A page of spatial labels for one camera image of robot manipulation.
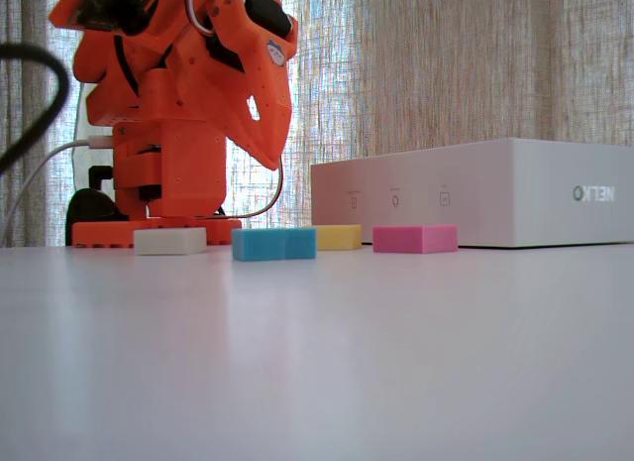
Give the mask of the orange gripper with sticker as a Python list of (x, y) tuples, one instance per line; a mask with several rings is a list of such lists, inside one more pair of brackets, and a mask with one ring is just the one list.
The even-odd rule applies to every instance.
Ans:
[(236, 70), (224, 82), (228, 136), (276, 170), (290, 125), (287, 62), (296, 52), (296, 20), (280, 0), (207, 0), (205, 12), (210, 56)]

